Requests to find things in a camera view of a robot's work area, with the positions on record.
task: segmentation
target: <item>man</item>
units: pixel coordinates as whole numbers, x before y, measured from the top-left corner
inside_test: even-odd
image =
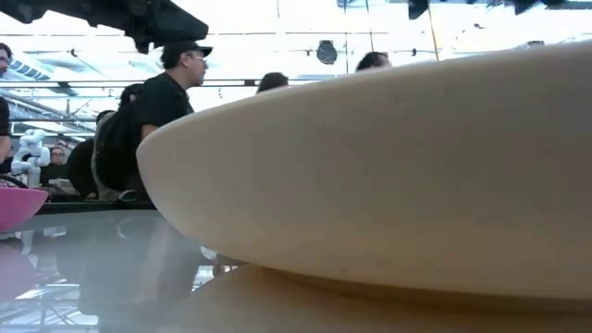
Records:
[[[68,179],[68,168],[66,167],[66,152],[60,146],[54,146],[50,150],[51,160],[49,165],[41,167],[39,182],[47,186],[49,180]]]
[[[134,149],[159,127],[193,112],[186,91],[204,83],[207,70],[205,58],[211,52],[211,47],[201,47],[195,42],[165,45],[161,56],[165,72],[143,84],[142,94],[130,111],[130,135]],[[126,189],[135,190],[139,199],[148,200],[135,154],[133,158],[135,163],[132,163]]]
[[[368,52],[355,69],[356,72],[370,68],[389,68],[392,67],[389,60],[389,54],[382,52]]]
[[[12,58],[12,51],[5,43],[0,43],[0,78],[8,71],[8,64]],[[0,163],[4,162],[10,150],[10,110],[8,103],[0,97]]]

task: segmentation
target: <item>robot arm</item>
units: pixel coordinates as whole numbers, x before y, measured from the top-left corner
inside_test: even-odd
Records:
[[[29,172],[34,168],[45,167],[50,162],[49,149],[43,147],[45,131],[42,129],[27,129],[25,135],[20,137],[18,142],[18,151],[12,161],[11,169],[13,175],[19,175],[23,172]],[[22,158],[31,154],[27,161]]]

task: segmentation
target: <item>backpack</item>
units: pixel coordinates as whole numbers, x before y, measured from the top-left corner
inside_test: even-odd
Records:
[[[99,129],[96,136],[97,178],[109,189],[124,191],[135,169],[137,140],[131,130],[133,103],[122,106]]]

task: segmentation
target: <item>reflective table surface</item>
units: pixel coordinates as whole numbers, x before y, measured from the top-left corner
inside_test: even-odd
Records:
[[[154,332],[210,259],[149,204],[48,203],[0,233],[0,332]]]

